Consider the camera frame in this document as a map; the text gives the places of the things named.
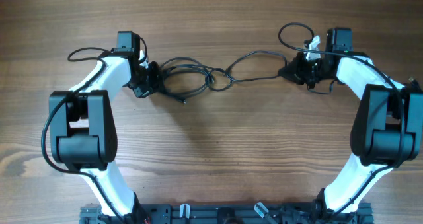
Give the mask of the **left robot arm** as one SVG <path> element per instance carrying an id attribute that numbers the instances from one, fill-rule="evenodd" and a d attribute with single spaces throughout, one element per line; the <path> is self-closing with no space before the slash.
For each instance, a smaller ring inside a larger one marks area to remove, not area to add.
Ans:
<path id="1" fill-rule="evenodd" d="M 49 97 L 42 130 L 45 161 L 55 170 L 80 176 L 100 202 L 105 223 L 143 223 L 147 214 L 116 164 L 116 127 L 110 103 L 121 88 L 146 98 L 163 87 L 156 62 L 148 62 L 146 43 L 132 31 L 119 31 L 117 45 L 94 57 L 96 67 L 68 91 Z"/>

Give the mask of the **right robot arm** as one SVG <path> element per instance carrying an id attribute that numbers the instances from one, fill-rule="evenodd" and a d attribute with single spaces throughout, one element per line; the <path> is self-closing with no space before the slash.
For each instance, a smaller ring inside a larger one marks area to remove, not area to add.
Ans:
<path id="1" fill-rule="evenodd" d="M 324 50 L 313 34 L 278 75 L 313 91 L 322 80 L 349 87 L 360 104 L 350 132 L 351 155 L 336 179 L 314 201 L 313 221 L 350 221 L 375 183 L 416 158 L 422 140 L 422 89 L 398 83 L 352 46 L 352 30 L 331 28 Z"/>

